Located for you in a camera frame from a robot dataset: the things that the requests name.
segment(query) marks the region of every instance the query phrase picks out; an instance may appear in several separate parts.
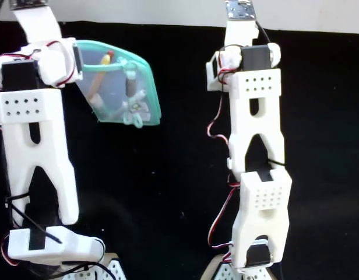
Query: perforated white panel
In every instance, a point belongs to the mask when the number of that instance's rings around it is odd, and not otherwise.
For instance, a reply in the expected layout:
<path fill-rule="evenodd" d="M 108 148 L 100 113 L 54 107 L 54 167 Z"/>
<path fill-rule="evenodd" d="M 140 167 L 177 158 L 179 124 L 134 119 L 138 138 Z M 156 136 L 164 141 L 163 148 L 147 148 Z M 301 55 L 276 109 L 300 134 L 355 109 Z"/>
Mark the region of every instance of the perforated white panel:
<path fill-rule="evenodd" d="M 247 92 L 250 99 L 281 95 L 280 69 L 239 72 L 238 83 L 233 83 L 239 92 Z"/>
<path fill-rule="evenodd" d="M 281 186 L 271 187 L 271 185 L 261 185 L 259 188 L 256 188 L 256 192 L 251 195 L 255 198 L 255 208 L 268 210 L 278 208 L 282 201 L 285 202 L 282 196 L 286 196 L 286 192 L 283 193 L 283 187 Z"/>
<path fill-rule="evenodd" d="M 39 123 L 59 116 L 63 116 L 63 106 L 58 89 L 0 92 L 1 125 Z"/>
<path fill-rule="evenodd" d="M 242 275 L 237 274 L 230 264 L 222 264 L 214 280 L 241 280 Z"/>
<path fill-rule="evenodd" d="M 116 277 L 116 280 L 126 280 L 125 274 L 120 266 L 119 261 L 111 261 L 108 269 Z M 91 267 L 88 271 L 80 271 L 78 273 L 64 276 L 62 280 L 96 280 L 105 279 L 112 280 L 111 276 L 100 267 Z"/>

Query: black fabric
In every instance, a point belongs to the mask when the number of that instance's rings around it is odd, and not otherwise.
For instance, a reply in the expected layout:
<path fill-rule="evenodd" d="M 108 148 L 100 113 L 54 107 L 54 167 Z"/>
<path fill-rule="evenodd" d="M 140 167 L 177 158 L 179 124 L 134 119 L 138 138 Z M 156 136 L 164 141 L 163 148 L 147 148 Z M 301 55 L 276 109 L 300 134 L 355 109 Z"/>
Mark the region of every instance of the black fabric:
<path fill-rule="evenodd" d="M 227 148 L 206 136 L 219 94 L 206 92 L 205 62 L 222 47 L 224 29 L 83 22 L 62 30 L 144 57 L 163 112 L 158 127 L 99 124 L 77 87 L 67 86 L 80 205 L 71 228 L 102 238 L 129 280 L 199 279 L 216 254 L 206 237 L 229 192 Z M 281 126 L 293 179 L 285 279 L 359 279 L 359 36 L 268 33 L 282 48 Z M 0 23 L 0 53 L 24 44 L 17 23 Z M 214 130 L 230 133 L 227 103 Z M 44 182 L 35 178 L 31 207 L 55 199 Z M 0 137 L 0 239 L 9 229 L 4 186 Z M 237 209 L 234 197 L 215 243 L 229 241 Z M 33 279 L 1 257 L 0 275 Z"/>

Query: yellow pencil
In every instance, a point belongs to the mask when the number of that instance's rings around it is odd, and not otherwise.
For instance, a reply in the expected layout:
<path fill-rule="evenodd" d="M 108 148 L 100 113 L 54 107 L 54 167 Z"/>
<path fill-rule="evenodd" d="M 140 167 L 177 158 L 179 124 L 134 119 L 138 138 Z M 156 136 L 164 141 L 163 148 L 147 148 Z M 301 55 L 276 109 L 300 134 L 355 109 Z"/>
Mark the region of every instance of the yellow pencil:
<path fill-rule="evenodd" d="M 112 62 L 112 59 L 114 57 L 114 52 L 113 51 L 109 51 L 108 53 L 106 53 L 103 57 L 102 60 L 100 61 L 101 65 L 109 65 Z M 93 82 L 91 83 L 91 87 L 89 90 L 89 93 L 87 94 L 86 98 L 88 100 L 91 100 L 93 98 L 93 96 L 98 93 L 98 90 L 103 82 L 104 76 L 106 75 L 106 72 L 99 72 L 96 74 L 96 76 L 93 79 Z"/>

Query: metal bracket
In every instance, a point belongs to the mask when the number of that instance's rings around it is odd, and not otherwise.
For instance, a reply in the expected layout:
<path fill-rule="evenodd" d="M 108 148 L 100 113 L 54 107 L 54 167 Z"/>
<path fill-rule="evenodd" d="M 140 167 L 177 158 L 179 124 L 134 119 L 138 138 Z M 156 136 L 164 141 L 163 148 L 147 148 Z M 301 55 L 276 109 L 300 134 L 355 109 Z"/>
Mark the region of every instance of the metal bracket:
<path fill-rule="evenodd" d="M 229 20 L 256 20 L 252 0 L 225 0 Z"/>
<path fill-rule="evenodd" d="M 49 0 L 10 0 L 10 10 L 48 6 Z"/>

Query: white 3d-printed bracket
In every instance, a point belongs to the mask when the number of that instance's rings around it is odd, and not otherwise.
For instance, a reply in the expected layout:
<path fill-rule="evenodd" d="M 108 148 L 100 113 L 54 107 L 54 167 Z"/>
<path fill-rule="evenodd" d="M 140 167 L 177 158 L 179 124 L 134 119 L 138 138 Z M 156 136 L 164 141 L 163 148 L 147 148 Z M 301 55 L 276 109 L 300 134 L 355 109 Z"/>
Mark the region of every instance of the white 3d-printed bracket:
<path fill-rule="evenodd" d="M 240 209 L 233 225 L 230 247 L 233 267 L 242 273 L 247 251 L 260 236 L 268 236 L 271 263 L 283 257 L 289 219 L 291 178 L 284 166 L 272 163 L 273 181 L 262 182 L 257 172 L 245 173 L 245 156 L 255 135 L 260 135 L 270 160 L 284 164 L 284 139 L 280 130 L 280 70 L 238 72 L 230 82 L 231 136 L 228 168 L 241 182 Z M 259 100 L 259 111 L 251 115 L 250 100 Z"/>
<path fill-rule="evenodd" d="M 280 69 L 238 72 L 230 78 L 231 136 L 230 158 L 227 161 L 240 180 L 245 172 L 245 156 L 252 138 L 259 134 L 268 150 L 268 157 L 284 163 L 284 138 L 280 130 Z M 250 100 L 259 100 L 259 111 L 251 115 Z M 272 164 L 274 168 L 284 168 Z"/>
<path fill-rule="evenodd" d="M 63 226 L 48 227 L 46 232 L 59 238 L 62 244 L 46 237 L 44 249 L 29 250 L 30 229 L 11 230 L 9 257 L 54 266 L 65 261 L 100 261 L 103 258 L 104 244 L 95 237 L 76 234 Z"/>
<path fill-rule="evenodd" d="M 29 123 L 38 123 L 40 143 L 31 140 Z M 53 183 L 64 225 L 79 217 L 75 172 L 68 158 L 61 91 L 58 89 L 0 92 L 0 125 L 12 196 L 28 192 L 34 169 L 40 166 Z M 29 197 L 12 201 L 24 212 Z M 22 225 L 23 218 L 13 212 Z"/>
<path fill-rule="evenodd" d="M 288 234 L 288 199 L 291 178 L 285 169 L 270 171 L 273 181 L 261 182 L 257 172 L 241 175 L 240 208 L 233 224 L 230 247 L 235 269 L 245 271 L 247 251 L 260 236 L 268 236 L 268 248 L 272 255 L 270 266 L 283 258 Z"/>

